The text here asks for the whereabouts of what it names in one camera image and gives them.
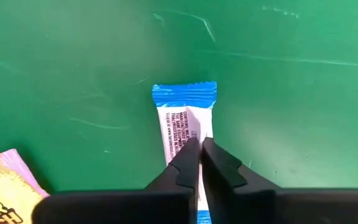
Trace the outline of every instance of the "green cutting mat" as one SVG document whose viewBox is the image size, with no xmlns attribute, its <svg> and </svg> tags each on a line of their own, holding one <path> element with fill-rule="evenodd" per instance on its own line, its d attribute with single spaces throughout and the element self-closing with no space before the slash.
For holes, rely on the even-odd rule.
<svg viewBox="0 0 358 224">
<path fill-rule="evenodd" d="M 0 152 L 46 190 L 144 187 L 154 83 L 216 80 L 216 141 L 286 187 L 358 187 L 358 1 L 0 0 Z"/>
</svg>

